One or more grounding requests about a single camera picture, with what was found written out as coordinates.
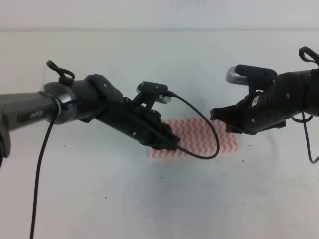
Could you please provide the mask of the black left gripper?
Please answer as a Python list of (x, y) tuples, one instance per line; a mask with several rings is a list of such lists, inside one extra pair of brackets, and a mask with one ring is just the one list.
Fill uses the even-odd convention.
[(174, 138), (171, 126), (162, 122), (159, 112), (134, 107), (130, 100), (123, 105), (106, 104), (96, 120), (155, 150), (176, 151), (181, 140)]

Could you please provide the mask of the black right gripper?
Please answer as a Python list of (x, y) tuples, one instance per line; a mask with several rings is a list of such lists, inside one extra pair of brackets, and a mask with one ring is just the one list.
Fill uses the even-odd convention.
[(292, 104), (283, 96), (256, 93), (247, 95), (236, 106), (213, 108), (211, 120), (226, 123), (226, 132), (255, 135), (259, 132), (283, 128), (292, 116)]

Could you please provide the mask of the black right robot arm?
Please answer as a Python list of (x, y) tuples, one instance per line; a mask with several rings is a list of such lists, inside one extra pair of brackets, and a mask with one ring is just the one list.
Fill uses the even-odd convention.
[(249, 94), (235, 105), (213, 108), (211, 120), (226, 124), (227, 132), (256, 135), (285, 127), (296, 114), (319, 114), (319, 80), (315, 69), (277, 74), (247, 65), (231, 67), (226, 80), (248, 86)]

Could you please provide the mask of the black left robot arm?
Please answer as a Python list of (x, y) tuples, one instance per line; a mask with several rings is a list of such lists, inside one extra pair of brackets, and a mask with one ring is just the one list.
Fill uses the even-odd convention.
[(155, 150), (177, 150), (180, 138), (152, 110), (154, 102), (165, 96), (168, 87), (146, 82), (133, 100), (124, 97), (104, 76), (94, 74), (84, 80), (60, 79), (34, 93), (0, 96), (0, 157), (10, 155), (9, 133), (18, 128), (47, 120), (65, 124), (75, 120), (98, 120)]

